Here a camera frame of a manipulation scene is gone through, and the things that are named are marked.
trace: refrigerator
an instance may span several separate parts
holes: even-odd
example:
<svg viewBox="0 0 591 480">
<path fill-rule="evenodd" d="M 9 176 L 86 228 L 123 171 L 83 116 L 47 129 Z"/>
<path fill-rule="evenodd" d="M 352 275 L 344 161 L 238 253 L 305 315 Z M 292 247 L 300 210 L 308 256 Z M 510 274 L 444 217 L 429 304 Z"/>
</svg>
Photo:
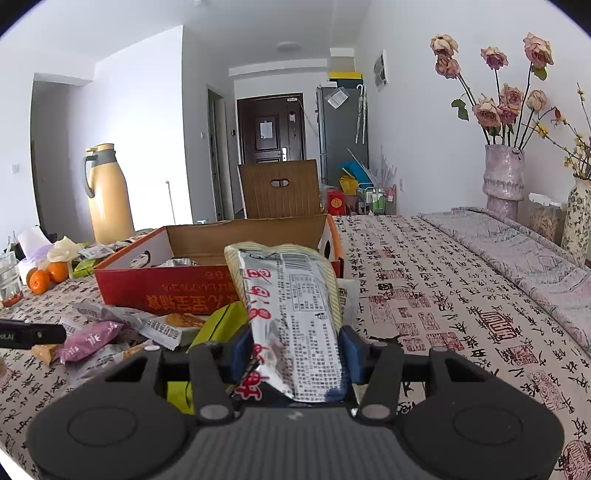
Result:
<svg viewBox="0 0 591 480">
<path fill-rule="evenodd" d="M 355 144 L 357 129 L 359 89 L 347 89 L 347 98 L 340 107 L 334 108 L 326 100 L 326 96 L 334 92 L 334 87 L 318 87 L 316 100 L 318 104 L 318 123 L 320 133 L 320 172 L 322 183 L 340 187 L 339 178 L 345 173 L 338 167 L 344 162 L 355 158 L 365 167 L 369 167 L 368 129 L 365 127 L 365 144 L 363 138 L 363 113 L 359 122 L 359 141 Z"/>
</svg>

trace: yellow bucket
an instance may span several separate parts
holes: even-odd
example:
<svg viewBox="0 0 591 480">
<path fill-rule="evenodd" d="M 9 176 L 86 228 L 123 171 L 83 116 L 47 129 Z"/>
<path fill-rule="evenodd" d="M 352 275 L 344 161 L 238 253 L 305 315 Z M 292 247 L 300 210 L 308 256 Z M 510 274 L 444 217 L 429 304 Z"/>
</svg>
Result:
<svg viewBox="0 0 591 480">
<path fill-rule="evenodd" d="M 347 193 L 348 195 L 355 195 L 357 189 L 359 188 L 359 182 L 351 177 L 342 176 L 340 178 L 340 187 L 343 192 Z"/>
</svg>

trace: ceiling light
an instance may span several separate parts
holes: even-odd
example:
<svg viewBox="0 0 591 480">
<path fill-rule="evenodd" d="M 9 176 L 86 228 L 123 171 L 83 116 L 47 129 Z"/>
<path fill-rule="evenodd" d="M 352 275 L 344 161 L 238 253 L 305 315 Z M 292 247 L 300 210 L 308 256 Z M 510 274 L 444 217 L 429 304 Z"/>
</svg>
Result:
<svg viewBox="0 0 591 480">
<path fill-rule="evenodd" d="M 294 42 L 294 41 L 282 41 L 282 42 L 279 42 L 275 46 L 275 48 L 277 49 L 277 51 L 292 52 L 292 51 L 300 51 L 301 45 L 297 42 Z"/>
</svg>

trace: vase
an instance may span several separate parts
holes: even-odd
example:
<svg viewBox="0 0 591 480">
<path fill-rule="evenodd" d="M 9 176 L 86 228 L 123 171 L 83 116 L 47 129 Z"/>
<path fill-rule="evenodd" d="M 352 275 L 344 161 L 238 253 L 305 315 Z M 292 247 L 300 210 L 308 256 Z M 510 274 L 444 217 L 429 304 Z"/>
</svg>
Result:
<svg viewBox="0 0 591 480">
<path fill-rule="evenodd" d="M 574 187 L 569 194 L 566 221 L 562 234 L 562 248 L 584 262 L 589 247 L 591 224 L 591 181 L 574 178 Z"/>
<path fill-rule="evenodd" d="M 486 145 L 486 169 L 482 191 L 486 208 L 517 221 L 517 206 L 524 199 L 523 151 L 507 145 Z"/>
</svg>

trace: purple snack wrapper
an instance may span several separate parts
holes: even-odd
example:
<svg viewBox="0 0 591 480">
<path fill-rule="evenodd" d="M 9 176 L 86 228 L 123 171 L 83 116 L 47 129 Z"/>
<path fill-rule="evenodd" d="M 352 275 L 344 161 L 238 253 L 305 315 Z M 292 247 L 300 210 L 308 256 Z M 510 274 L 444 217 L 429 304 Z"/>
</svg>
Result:
<svg viewBox="0 0 591 480">
<path fill-rule="evenodd" d="M 61 363 L 77 362 L 92 355 L 114 339 L 122 328 L 122 323 L 99 322 L 70 335 L 59 351 Z"/>
</svg>

